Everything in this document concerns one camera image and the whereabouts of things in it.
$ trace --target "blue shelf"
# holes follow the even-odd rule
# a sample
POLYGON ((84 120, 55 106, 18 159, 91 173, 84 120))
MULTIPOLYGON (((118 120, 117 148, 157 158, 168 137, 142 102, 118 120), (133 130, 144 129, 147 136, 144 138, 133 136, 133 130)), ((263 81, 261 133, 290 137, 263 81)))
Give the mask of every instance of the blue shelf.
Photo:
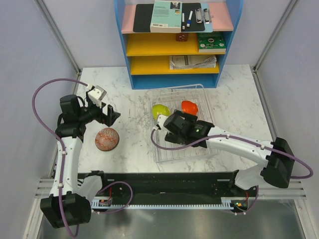
POLYGON ((227 52, 225 55, 216 55, 220 69, 219 74, 131 75, 130 68, 132 58, 126 55, 128 34, 122 34, 122 24, 125 14, 125 0, 114 0, 116 23, 132 89, 154 89, 191 84, 202 84, 205 88, 216 88, 226 62, 231 43, 237 30, 243 4, 244 0, 226 0, 226 5, 234 26, 234 30, 223 32, 226 41, 227 52))

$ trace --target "table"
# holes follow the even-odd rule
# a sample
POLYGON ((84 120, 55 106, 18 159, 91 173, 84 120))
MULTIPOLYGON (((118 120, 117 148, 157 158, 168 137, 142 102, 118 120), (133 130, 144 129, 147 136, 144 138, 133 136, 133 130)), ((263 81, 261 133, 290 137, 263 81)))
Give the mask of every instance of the table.
MULTIPOLYGON (((218 172, 246 169, 254 162, 228 152, 201 159, 155 163, 150 134, 150 113, 146 90, 132 90, 126 67, 84 68, 82 82, 107 91, 103 101, 121 113, 112 128, 120 136, 119 145, 110 152, 95 146, 95 136, 105 125, 87 125, 79 158, 79 173, 104 172, 218 172)), ((77 95, 87 89, 79 86, 77 95)), ((206 89, 214 124, 233 133, 271 140, 249 65, 226 65, 216 89, 206 89)))

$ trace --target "pink shelf board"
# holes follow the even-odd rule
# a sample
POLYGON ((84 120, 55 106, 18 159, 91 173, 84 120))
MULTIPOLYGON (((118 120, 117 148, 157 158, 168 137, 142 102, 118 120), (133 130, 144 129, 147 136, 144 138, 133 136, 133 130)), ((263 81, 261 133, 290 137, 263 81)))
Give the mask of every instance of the pink shelf board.
MULTIPOLYGON (((122 25, 122 34, 133 32, 136 5, 126 5, 122 25)), ((209 4, 214 31, 233 31, 233 23, 225 2, 213 2, 209 4)))

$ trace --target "whiteboard marker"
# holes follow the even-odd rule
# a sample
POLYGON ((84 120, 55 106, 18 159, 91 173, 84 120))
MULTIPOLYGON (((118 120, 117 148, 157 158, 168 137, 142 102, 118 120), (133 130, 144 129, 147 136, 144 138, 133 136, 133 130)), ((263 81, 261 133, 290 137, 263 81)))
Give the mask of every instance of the whiteboard marker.
POLYGON ((188 21, 187 21, 187 27, 190 26, 190 20, 191 20, 191 16, 193 15, 193 11, 190 11, 189 13, 189 18, 188 18, 188 21))
POLYGON ((181 24, 182 24, 182 29, 185 30, 185 14, 184 14, 184 12, 181 15, 181 24))

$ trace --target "dish rack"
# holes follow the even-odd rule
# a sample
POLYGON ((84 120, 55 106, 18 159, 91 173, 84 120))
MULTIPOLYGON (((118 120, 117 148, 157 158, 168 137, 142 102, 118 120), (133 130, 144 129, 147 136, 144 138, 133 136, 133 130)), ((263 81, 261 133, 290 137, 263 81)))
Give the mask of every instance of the dish rack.
MULTIPOLYGON (((159 88, 147 91, 148 102, 149 102, 149 118, 151 121, 151 126, 155 125, 155 120, 152 114, 152 107, 157 104, 162 104, 167 106, 171 113, 174 110, 182 111, 181 102, 191 101, 197 104, 198 120, 204 120, 207 122, 213 122, 213 117, 210 112, 205 90, 203 85, 187 85, 178 86, 171 88, 159 88)), ((155 142, 161 146, 172 148, 179 147, 179 144, 170 143, 165 141, 165 132, 163 130, 157 130, 154 134, 155 142)), ((152 144, 155 152, 155 162, 165 162, 177 159, 190 159, 190 158, 202 158, 208 156, 214 156, 219 153, 219 150, 212 148, 203 147, 189 147, 182 150, 168 151, 162 150, 152 144)))

